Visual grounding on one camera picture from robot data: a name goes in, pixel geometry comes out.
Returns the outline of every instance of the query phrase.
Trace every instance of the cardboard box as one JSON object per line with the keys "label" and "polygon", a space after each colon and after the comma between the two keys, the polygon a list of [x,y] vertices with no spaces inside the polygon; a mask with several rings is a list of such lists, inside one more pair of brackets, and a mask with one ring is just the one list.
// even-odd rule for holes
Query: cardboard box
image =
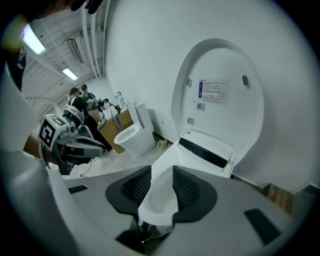
{"label": "cardboard box", "polygon": [[116,117],[113,117],[113,120],[110,119],[107,122],[100,124],[98,126],[98,130],[100,131],[101,135],[105,138],[105,140],[110,144],[110,146],[114,149],[114,151],[120,154],[123,151],[125,151],[125,149],[115,144],[114,139],[120,132],[127,129],[129,126],[133,125],[134,122],[132,121],[128,110],[118,114],[117,117],[118,120],[116,119]]}

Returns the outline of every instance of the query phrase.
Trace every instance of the toilet seat lid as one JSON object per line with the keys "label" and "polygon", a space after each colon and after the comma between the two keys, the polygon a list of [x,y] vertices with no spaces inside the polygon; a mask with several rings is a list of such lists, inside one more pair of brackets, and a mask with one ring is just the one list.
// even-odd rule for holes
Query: toilet seat lid
{"label": "toilet seat lid", "polygon": [[139,117],[138,117],[135,105],[129,99],[128,99],[127,104],[128,104],[129,113],[130,113],[130,116],[131,116],[133,123],[136,124],[142,130],[143,127],[139,121]]}
{"label": "toilet seat lid", "polygon": [[171,117],[180,136],[198,131],[233,147],[236,165],[258,140],[264,119],[264,96],[253,62],[222,38],[196,44],[178,73]]}

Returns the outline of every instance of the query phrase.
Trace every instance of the toilet bowl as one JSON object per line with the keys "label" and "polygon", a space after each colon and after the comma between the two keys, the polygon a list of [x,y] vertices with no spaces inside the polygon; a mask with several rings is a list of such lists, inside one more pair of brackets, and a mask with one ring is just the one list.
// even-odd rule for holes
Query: toilet bowl
{"label": "toilet bowl", "polygon": [[133,124],[121,131],[113,142],[138,158],[156,145],[152,135],[154,127],[144,103],[134,105],[128,100],[127,104]]}
{"label": "toilet bowl", "polygon": [[152,165],[151,186],[138,209],[139,218],[155,226],[172,225],[178,212],[173,166],[228,179],[258,140],[264,97],[246,53],[221,38],[194,46],[176,79],[171,117],[180,136]]}

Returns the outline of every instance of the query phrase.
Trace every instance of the qr code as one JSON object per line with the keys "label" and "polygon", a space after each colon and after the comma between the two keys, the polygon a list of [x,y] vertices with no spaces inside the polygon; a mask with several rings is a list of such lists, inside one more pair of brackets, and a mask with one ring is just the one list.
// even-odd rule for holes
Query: qr code
{"label": "qr code", "polygon": [[196,109],[197,109],[197,110],[201,110],[201,111],[205,111],[205,109],[206,109],[206,104],[204,104],[204,103],[197,103],[197,104],[196,104]]}

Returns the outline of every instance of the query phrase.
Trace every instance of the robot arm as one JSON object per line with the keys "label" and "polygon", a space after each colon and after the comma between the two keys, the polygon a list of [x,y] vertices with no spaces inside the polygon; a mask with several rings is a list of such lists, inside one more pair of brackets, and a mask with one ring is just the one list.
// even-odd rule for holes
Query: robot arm
{"label": "robot arm", "polygon": [[[45,115],[38,137],[42,163],[47,164],[44,156],[44,149],[47,148],[62,175],[69,175],[75,165],[89,163],[106,151],[105,146],[94,140],[84,125],[76,129],[74,123],[67,124],[56,114]],[[64,147],[63,155],[59,154],[61,147]]]}

